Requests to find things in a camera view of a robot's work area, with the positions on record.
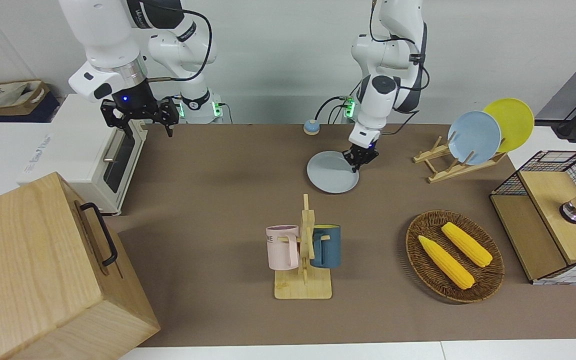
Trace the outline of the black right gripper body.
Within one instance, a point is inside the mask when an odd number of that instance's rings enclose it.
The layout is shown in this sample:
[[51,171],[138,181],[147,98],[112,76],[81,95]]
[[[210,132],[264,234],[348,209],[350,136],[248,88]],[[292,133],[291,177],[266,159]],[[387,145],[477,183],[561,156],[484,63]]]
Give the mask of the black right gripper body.
[[179,110],[173,98],[156,99],[147,81],[114,92],[110,97],[100,105],[107,126],[127,126],[130,120],[151,120],[163,126],[179,123]]

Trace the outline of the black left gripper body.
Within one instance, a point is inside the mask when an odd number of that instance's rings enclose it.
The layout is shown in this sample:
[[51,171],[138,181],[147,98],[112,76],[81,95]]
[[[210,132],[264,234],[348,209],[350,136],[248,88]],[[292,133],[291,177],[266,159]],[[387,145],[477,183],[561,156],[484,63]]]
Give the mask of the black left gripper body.
[[377,142],[370,143],[368,147],[352,144],[348,154],[355,155],[355,160],[363,159],[364,162],[372,162],[379,155]]

